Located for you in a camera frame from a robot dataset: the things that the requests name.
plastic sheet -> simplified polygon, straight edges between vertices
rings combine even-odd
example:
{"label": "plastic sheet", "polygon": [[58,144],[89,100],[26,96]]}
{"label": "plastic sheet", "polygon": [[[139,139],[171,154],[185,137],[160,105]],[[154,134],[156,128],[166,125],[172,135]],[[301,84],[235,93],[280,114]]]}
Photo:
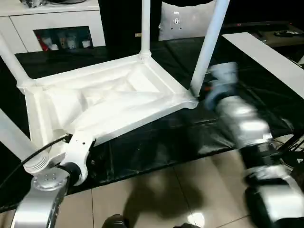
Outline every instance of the plastic sheet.
{"label": "plastic sheet", "polygon": [[[152,57],[184,87],[189,88],[203,38],[189,38],[151,43]],[[17,57],[31,78],[111,60],[106,47],[80,50],[77,53],[25,53]],[[294,91],[263,69],[250,57],[220,37],[211,64],[237,62],[239,95],[253,104],[265,119],[274,137],[303,129],[304,101]],[[3,63],[0,81],[1,108],[17,126],[29,133],[23,95]],[[88,179],[73,187],[74,193],[162,169],[177,163],[229,151],[234,148],[228,134],[222,131],[216,116],[202,102],[193,110],[180,110],[116,139],[94,147],[87,159]],[[19,163],[1,145],[0,182]],[[30,176],[25,171],[9,182],[6,197],[0,199],[0,209],[14,208],[29,187]]]}

black cable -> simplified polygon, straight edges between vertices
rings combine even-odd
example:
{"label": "black cable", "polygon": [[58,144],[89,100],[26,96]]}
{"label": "black cable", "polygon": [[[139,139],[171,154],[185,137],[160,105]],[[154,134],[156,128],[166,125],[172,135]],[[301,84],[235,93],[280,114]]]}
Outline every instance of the black cable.
{"label": "black cable", "polygon": [[62,140],[68,140],[70,139],[70,135],[65,135],[59,139],[56,139],[52,142],[50,142],[49,144],[45,145],[44,147],[42,147],[41,149],[37,150],[36,152],[34,152],[32,155],[30,155],[29,157],[27,157],[25,160],[23,160],[2,182],[2,184],[0,185],[0,189],[5,185],[5,183],[10,179],[10,177],[20,168],[22,167],[25,163],[27,163],[29,160],[31,160],[33,157],[37,156],[38,154],[40,154],[41,152],[43,152],[45,149],[47,149],[48,147],[51,147],[52,145],[62,141]]}

black shoe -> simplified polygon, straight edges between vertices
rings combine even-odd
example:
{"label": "black shoe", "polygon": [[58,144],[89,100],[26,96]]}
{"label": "black shoe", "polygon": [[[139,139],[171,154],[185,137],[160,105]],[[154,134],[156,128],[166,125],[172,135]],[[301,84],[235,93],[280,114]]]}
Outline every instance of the black shoe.
{"label": "black shoe", "polygon": [[123,216],[112,215],[105,220],[102,228],[128,228],[128,226]]}

white panel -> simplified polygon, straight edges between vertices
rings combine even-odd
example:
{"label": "white panel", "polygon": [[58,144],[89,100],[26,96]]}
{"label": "white panel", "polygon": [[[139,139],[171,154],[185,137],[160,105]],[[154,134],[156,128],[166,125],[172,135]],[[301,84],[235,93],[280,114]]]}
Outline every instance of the white panel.
{"label": "white panel", "polygon": [[27,52],[9,17],[0,17],[0,33],[14,54]]}
{"label": "white panel", "polygon": [[304,70],[249,33],[223,35],[304,99]]}
{"label": "white panel", "polygon": [[105,38],[99,11],[33,14],[11,17],[28,52],[42,51],[33,32],[37,29],[54,29],[88,26],[94,47],[104,46]]}

beige floor tile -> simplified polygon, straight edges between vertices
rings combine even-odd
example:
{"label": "beige floor tile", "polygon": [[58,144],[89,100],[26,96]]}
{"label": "beige floor tile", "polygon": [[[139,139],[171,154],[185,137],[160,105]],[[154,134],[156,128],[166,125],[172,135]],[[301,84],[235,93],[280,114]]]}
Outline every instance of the beige floor tile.
{"label": "beige floor tile", "polygon": [[215,228],[244,216],[211,158],[174,167],[197,224]]}
{"label": "beige floor tile", "polygon": [[245,168],[238,151],[233,150],[216,154],[211,159],[237,206],[243,212],[242,215],[247,215],[248,212],[244,201],[244,193],[247,188],[244,183]]}
{"label": "beige floor tile", "polygon": [[113,214],[135,228],[172,228],[190,215],[172,168],[93,189],[93,209],[95,228]]}
{"label": "beige floor tile", "polygon": [[55,228],[93,228],[91,190],[64,198]]}
{"label": "beige floor tile", "polygon": [[0,214],[0,228],[10,228],[15,210],[6,211]]}
{"label": "beige floor tile", "polygon": [[241,218],[237,221],[231,222],[227,225],[224,225],[220,228],[256,228],[250,220],[249,217]]}

